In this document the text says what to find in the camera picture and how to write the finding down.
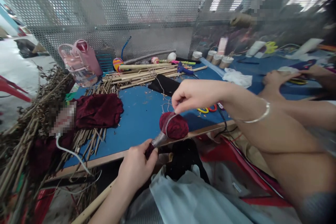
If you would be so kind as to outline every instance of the concrete floor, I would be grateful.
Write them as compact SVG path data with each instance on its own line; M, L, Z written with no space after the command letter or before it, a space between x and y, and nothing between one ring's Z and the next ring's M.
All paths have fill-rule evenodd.
M37 44L37 40L33 35L22 37L28 39L34 44ZM36 97L36 92L39 83L39 73L36 65L43 67L45 71L52 68L55 61L51 56L37 56L33 58L24 59L19 54L19 49L14 41L18 38L7 38L4 41L0 41L0 75L6 79L14 82L16 85L26 90L30 98ZM0 92L0 96L7 96L5 92ZM0 98L0 132L10 128L16 123L19 117L17 112L18 107L26 108L29 106L28 102L25 102L15 96L9 96Z

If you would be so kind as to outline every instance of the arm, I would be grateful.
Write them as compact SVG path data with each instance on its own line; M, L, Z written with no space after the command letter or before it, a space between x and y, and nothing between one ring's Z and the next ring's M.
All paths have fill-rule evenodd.
M336 73L318 65L313 65L309 70L301 70L300 73L307 74L315 78L315 80L317 80L323 88L329 91L330 94L336 98Z
M222 100L230 117L254 120L266 110L266 103L250 91L223 81L184 80L172 97L176 113L211 106ZM295 119L271 105L264 120L246 124L235 120L248 140L267 153L322 151L313 136Z
M318 66L318 71L327 71ZM336 106L327 101L286 100L279 92L280 86L299 74L282 75L278 71L268 73L262 80L265 88L258 94L279 108L303 126L321 127L327 130L336 130Z
M172 97L176 113L208 107L222 100L232 118L255 120L265 101L234 84L184 80ZM303 201L317 192L336 191L336 162L295 119L271 104L269 115L255 123L235 120L247 140L259 149L288 199L300 213Z
M128 208L138 189L151 176L158 159L158 150L154 149L148 160L145 151L152 140L131 147L119 168L119 174L110 194L99 207L91 223L114 224L118 223Z

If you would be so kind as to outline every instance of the red yarn ball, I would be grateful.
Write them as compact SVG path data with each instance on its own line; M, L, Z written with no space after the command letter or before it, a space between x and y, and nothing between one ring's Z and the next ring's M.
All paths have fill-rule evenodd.
M189 127L187 121L181 115L177 115L169 121L167 126L168 133L166 133L166 127L163 129L164 122L170 114L171 112L166 112L160 117L160 130L171 139L179 140L184 138L189 132Z

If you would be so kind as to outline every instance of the red scissors handle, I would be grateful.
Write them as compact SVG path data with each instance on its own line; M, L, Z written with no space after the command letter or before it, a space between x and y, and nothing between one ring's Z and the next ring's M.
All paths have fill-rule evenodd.
M214 107L215 107L214 109L212 109L212 108L209 107L208 110L210 112L215 112L217 110L217 104L215 104Z

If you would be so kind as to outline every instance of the blue tube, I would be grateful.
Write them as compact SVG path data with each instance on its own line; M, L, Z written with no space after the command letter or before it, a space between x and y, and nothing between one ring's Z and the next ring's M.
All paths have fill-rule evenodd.
M121 50L121 59L123 58L124 49L125 49L126 45L128 44L128 42L131 40L131 38L132 38L132 36L130 36L130 37L128 38L128 40L126 41L126 43L124 44L124 46L123 46L123 48L122 48L122 50Z

